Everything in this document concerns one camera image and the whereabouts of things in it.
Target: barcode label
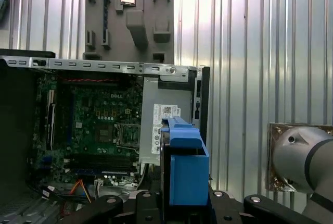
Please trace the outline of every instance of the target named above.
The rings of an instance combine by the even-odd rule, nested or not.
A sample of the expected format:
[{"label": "barcode label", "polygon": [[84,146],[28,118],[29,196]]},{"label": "barcode label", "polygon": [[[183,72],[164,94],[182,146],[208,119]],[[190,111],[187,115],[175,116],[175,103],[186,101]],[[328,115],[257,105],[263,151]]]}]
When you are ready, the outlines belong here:
[{"label": "barcode label", "polygon": [[181,116],[181,109],[177,105],[154,104],[151,139],[152,154],[160,153],[162,119],[173,116]]},{"label": "barcode label", "polygon": [[171,114],[171,107],[165,107],[164,108],[164,113],[165,114]]}]

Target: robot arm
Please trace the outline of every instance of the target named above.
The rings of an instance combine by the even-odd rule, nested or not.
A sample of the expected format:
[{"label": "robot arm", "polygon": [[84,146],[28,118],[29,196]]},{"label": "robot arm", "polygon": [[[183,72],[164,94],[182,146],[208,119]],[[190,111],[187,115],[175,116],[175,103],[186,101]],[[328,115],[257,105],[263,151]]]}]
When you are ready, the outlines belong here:
[{"label": "robot arm", "polygon": [[273,164],[295,190],[313,194],[303,214],[333,221],[333,138],[315,127],[294,127],[275,143]]}]

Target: corrugated metal wall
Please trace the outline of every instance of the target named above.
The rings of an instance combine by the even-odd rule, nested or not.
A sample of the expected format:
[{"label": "corrugated metal wall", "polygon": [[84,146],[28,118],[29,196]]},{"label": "corrugated metal wall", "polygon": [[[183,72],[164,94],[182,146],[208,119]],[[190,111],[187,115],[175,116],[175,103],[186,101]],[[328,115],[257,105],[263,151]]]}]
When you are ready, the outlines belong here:
[{"label": "corrugated metal wall", "polygon": [[[84,4],[12,0],[0,46],[81,58]],[[265,190],[267,124],[332,124],[333,0],[175,0],[174,19],[175,62],[212,68],[212,186],[301,211],[305,195]]]}]

